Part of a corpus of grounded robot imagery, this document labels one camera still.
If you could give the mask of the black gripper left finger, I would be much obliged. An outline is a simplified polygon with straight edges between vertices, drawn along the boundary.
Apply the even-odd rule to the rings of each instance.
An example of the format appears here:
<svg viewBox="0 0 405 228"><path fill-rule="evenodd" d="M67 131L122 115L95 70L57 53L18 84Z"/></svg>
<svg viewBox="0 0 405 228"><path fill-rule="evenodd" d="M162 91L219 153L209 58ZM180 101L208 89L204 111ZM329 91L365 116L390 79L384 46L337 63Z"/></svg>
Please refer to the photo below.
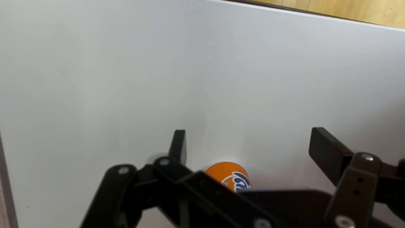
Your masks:
<svg viewBox="0 0 405 228"><path fill-rule="evenodd" d="M177 129L166 155L143 168L110 167L80 228L136 228L152 207L176 228L272 228L270 212L185 160L186 131Z"/></svg>

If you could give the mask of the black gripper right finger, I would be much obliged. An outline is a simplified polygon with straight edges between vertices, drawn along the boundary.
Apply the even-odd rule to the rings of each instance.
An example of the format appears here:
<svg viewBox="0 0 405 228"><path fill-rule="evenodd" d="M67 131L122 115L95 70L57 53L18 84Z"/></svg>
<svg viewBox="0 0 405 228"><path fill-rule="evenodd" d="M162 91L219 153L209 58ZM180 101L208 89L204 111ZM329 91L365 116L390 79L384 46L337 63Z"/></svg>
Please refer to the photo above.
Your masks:
<svg viewBox="0 0 405 228"><path fill-rule="evenodd" d="M309 155L336 186L323 222L327 228L386 226L372 216L376 202L405 220L405 159L384 162L369 152L352 152L323 126L310 134Z"/></svg>

